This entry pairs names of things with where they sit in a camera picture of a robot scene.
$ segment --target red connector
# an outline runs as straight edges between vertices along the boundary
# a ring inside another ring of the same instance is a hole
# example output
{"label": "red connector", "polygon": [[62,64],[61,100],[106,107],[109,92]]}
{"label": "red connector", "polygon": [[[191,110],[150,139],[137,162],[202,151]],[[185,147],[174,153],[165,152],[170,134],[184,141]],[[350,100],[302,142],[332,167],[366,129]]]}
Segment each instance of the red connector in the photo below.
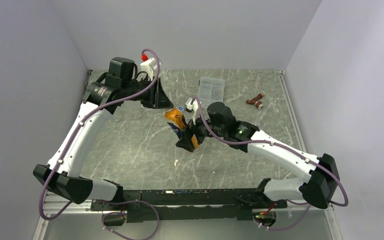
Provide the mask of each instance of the red connector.
{"label": "red connector", "polygon": [[142,55],[140,55],[140,58],[142,59],[142,61],[146,61],[146,60],[148,60],[148,56],[147,56],[147,54],[146,53],[144,53],[144,54],[142,54]]}

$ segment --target metal frame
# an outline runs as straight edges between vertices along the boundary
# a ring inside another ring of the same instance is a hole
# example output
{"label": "metal frame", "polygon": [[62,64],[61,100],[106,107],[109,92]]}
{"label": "metal frame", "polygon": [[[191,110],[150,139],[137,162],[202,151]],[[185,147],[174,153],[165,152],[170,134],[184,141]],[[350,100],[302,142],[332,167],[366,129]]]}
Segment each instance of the metal frame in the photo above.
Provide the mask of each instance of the metal frame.
{"label": "metal frame", "polygon": [[[297,117],[294,112],[294,107],[292,106],[291,98],[288,93],[288,88],[285,83],[286,72],[283,70],[281,72],[277,71],[277,77],[279,78],[280,83],[282,84],[283,93],[286,97],[286,102],[288,106],[288,110],[290,113],[290,117],[292,119],[292,124],[295,128],[296,137],[298,138],[299,144],[304,152],[307,152],[306,146],[304,144],[303,136],[301,135],[300,127],[298,126]],[[329,205],[327,209],[324,210],[324,214],[326,215],[327,224],[329,226],[330,233],[334,240],[342,240],[343,236],[341,233],[341,229],[339,228],[338,220],[335,215],[335,209],[332,204]]]}
{"label": "metal frame", "polygon": [[[285,77],[284,77],[285,71],[284,70],[278,70],[276,72],[276,78],[281,83],[283,93],[287,102],[289,114],[291,116],[292,124],[294,126],[295,134],[298,139],[299,146],[302,151],[306,152],[306,147],[304,145],[303,137],[301,135],[300,128],[298,126],[297,118],[294,112],[294,108],[291,103],[291,99],[288,93],[288,89],[285,83]],[[45,197],[45,201],[43,204],[43,211],[46,215],[53,215],[56,214],[66,203],[68,203],[68,200],[66,200],[63,197],[60,197],[52,192],[48,192]],[[71,204],[69,207],[65,209],[63,214],[105,214],[109,213],[110,211],[91,211],[91,205],[92,200],[86,200],[85,202],[81,204]],[[305,205],[289,205],[287,208],[276,208],[276,211],[289,211],[291,214],[295,211],[303,211],[306,209]],[[253,209],[253,212],[262,212],[266,209]],[[341,234],[341,230],[338,225],[337,218],[335,216],[335,210],[332,204],[329,205],[329,207],[325,210],[321,210],[316,207],[311,207],[309,209],[310,211],[324,211],[326,215],[326,220],[328,223],[328,227],[331,233],[331,236],[334,240],[342,240],[343,236]],[[46,230],[48,228],[48,221],[40,218],[36,227],[36,231],[34,233],[33,240],[43,240],[45,237]]]}

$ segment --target white arm segment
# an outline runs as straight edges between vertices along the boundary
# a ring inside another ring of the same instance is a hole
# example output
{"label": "white arm segment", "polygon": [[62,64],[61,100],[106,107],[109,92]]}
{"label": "white arm segment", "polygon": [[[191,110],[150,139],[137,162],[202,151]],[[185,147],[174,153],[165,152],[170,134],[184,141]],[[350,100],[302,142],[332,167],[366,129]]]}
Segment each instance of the white arm segment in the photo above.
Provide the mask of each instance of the white arm segment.
{"label": "white arm segment", "polygon": [[[311,160],[317,164],[319,163],[319,160],[317,159],[316,155],[302,152],[287,144],[284,144],[283,142],[278,141],[273,137],[269,136],[262,130],[256,131],[252,135],[251,140],[267,140],[271,141],[272,143],[279,143],[285,145],[291,148],[292,150],[296,151],[297,153],[300,153],[308,160]],[[281,167],[289,170],[292,174],[297,176],[304,183],[308,183],[311,178],[311,175],[309,174],[310,170],[314,171],[316,169],[314,165],[307,163],[305,160],[301,159],[290,151],[269,143],[250,143],[248,144],[248,153],[263,156],[277,163]]]}
{"label": "white arm segment", "polygon": [[[74,129],[77,127],[79,122],[90,113],[92,110],[96,109],[98,106],[96,104],[86,102],[80,105],[80,110],[78,111],[77,118],[75,119],[73,125],[71,126],[70,131],[59,147],[58,151],[53,155],[53,157],[47,162],[50,165],[50,169],[53,169],[57,160],[60,158],[61,152],[64,147],[67,145],[67,141],[72,135]],[[96,112],[92,115],[85,123],[84,126],[80,128],[77,135],[74,138],[70,148],[68,149],[67,154],[64,157],[64,162],[59,166],[57,173],[66,172],[68,177],[77,178],[82,172],[83,163],[85,161],[86,154],[92,146],[92,143],[95,140],[95,137],[101,131],[101,128],[104,124],[110,119],[111,113],[103,109]]]}
{"label": "white arm segment", "polygon": [[[60,158],[61,151],[67,145],[67,141],[72,135],[74,129],[79,124],[79,122],[90,113],[92,110],[96,109],[98,106],[96,104],[86,102],[80,105],[80,110],[78,111],[77,118],[74,121],[70,131],[64,139],[64,142],[59,147],[58,151],[53,155],[53,157],[47,162],[50,165],[50,169],[53,169],[57,160]],[[67,154],[64,157],[64,162],[59,166],[57,173],[66,172],[67,177],[77,178],[82,172],[83,164],[85,162],[86,154],[91,149],[91,146],[101,131],[104,124],[110,119],[111,113],[106,109],[100,110],[92,115],[80,128],[77,135],[74,138],[70,148],[68,149]],[[93,180],[92,191],[89,194],[87,199],[100,199],[111,201],[116,194],[117,187],[107,181],[102,180]]]}
{"label": "white arm segment", "polygon": [[272,201],[284,199],[304,200],[303,194],[298,189],[304,182],[299,178],[275,180],[271,179],[264,187],[264,195]]}

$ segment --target white connector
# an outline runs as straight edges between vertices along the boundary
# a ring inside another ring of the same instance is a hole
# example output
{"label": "white connector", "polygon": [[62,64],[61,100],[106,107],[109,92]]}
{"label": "white connector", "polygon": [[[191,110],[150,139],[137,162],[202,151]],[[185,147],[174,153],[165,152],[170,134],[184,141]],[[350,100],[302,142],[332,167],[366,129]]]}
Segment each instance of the white connector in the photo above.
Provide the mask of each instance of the white connector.
{"label": "white connector", "polygon": [[193,112],[193,115],[192,115],[192,120],[193,120],[193,124],[196,124],[196,119],[197,119],[197,112],[198,112],[198,102],[197,101],[193,101],[192,103],[192,97],[189,97],[185,103],[186,105],[186,112],[188,113],[191,113]]}
{"label": "white connector", "polygon": [[151,57],[148,60],[142,62],[140,64],[140,70],[145,71],[149,78],[152,80],[154,77],[154,72],[157,71],[157,60],[154,57]]}

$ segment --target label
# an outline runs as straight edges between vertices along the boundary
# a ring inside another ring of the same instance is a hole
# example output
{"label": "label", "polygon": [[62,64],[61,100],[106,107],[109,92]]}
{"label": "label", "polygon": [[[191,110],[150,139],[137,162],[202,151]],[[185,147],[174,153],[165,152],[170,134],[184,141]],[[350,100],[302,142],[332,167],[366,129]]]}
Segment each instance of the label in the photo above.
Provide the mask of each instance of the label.
{"label": "label", "polygon": [[105,86],[101,87],[101,88],[99,89],[99,91],[98,91],[98,95],[99,95],[100,97],[102,97],[102,96],[104,95],[104,93],[105,93],[105,90],[107,90],[107,87],[105,87]]}
{"label": "label", "polygon": [[177,137],[179,139],[181,139],[182,138],[182,131],[180,130],[180,128],[171,122],[167,122],[167,123],[171,127],[171,129],[173,129],[173,131],[176,133]]}
{"label": "label", "polygon": [[157,60],[154,60],[150,64],[151,68],[157,70]]}

